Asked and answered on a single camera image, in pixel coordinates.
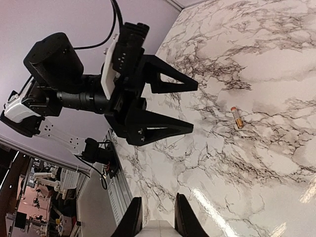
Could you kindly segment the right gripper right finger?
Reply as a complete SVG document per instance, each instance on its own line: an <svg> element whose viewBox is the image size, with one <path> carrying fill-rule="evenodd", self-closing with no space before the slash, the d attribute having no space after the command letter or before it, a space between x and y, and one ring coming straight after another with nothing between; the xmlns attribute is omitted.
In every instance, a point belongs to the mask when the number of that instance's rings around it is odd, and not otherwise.
<svg viewBox="0 0 316 237"><path fill-rule="evenodd" d="M209 237L184 194L176 195L174 225L175 230L183 237Z"/></svg>

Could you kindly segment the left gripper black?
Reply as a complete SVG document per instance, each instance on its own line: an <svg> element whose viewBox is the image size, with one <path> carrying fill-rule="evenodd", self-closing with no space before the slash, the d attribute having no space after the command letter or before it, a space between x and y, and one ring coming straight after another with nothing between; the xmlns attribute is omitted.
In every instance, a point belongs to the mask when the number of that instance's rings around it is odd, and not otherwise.
<svg viewBox="0 0 316 237"><path fill-rule="evenodd" d="M105 118L115 134L133 146L192 133L194 125L146 110L145 84L153 94L197 91L198 82L155 55L141 55L132 75L117 74Z"/></svg>

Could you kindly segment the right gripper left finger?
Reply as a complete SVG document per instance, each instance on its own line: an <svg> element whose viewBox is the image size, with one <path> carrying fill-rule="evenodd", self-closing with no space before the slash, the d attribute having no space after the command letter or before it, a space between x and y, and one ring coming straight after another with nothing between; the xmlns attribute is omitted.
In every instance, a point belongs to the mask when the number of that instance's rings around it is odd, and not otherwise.
<svg viewBox="0 0 316 237"><path fill-rule="evenodd" d="M134 197L111 237L135 237L143 228L142 198Z"/></svg>

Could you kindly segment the white remote control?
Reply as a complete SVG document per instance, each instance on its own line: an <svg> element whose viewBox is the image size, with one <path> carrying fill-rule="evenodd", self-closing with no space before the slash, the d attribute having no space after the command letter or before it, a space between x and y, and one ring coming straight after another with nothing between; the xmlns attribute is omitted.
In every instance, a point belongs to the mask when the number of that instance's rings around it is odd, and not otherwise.
<svg viewBox="0 0 316 237"><path fill-rule="evenodd" d="M151 220L136 237L182 237L168 221Z"/></svg>

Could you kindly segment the black copper battery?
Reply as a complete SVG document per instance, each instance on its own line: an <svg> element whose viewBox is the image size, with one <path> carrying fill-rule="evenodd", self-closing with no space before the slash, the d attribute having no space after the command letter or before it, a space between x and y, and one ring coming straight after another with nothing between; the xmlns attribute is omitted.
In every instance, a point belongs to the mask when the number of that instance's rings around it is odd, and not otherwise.
<svg viewBox="0 0 316 237"><path fill-rule="evenodd" d="M231 112L233 114L233 117L234 117L234 120L236 122L236 125L237 125L237 128L238 129L241 129L243 128L243 122L242 122L242 119L238 113L238 110L236 107L231 107Z"/></svg>

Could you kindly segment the white battery cover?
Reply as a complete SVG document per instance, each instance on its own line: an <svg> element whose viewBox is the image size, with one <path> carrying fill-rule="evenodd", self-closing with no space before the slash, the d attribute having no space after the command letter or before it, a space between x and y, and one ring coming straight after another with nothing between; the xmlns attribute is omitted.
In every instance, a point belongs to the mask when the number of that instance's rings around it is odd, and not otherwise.
<svg viewBox="0 0 316 237"><path fill-rule="evenodd" d="M177 136L172 136L166 139L166 147L173 146L175 143L183 139L185 135L177 135Z"/></svg>

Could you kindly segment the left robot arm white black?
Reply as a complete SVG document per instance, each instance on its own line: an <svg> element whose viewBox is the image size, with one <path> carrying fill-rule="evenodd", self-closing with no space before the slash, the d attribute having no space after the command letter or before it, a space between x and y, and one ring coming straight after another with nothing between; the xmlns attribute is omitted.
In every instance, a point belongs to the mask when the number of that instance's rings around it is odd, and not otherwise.
<svg viewBox="0 0 316 237"><path fill-rule="evenodd" d="M13 91L0 116L3 123L26 137L55 140L87 162L104 162L114 155L92 138L60 131L48 120L63 108L103 115L115 134L129 144L143 146L188 134L191 123L150 112L142 97L146 84L152 93L196 91L198 83L143 49L146 32L123 30L105 58L102 72L86 75L64 33L36 42L24 59L31 73L20 91Z"/></svg>

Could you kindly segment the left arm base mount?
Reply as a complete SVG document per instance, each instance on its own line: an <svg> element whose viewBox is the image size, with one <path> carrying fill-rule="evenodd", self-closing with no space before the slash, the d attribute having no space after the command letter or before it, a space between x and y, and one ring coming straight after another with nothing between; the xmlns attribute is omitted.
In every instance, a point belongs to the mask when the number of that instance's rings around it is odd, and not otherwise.
<svg viewBox="0 0 316 237"><path fill-rule="evenodd" d="M81 157L88 163L100 163L105 166L105 172L110 179L117 175L119 170L119 158L114 144L110 140L97 142L92 138L85 140L85 148Z"/></svg>

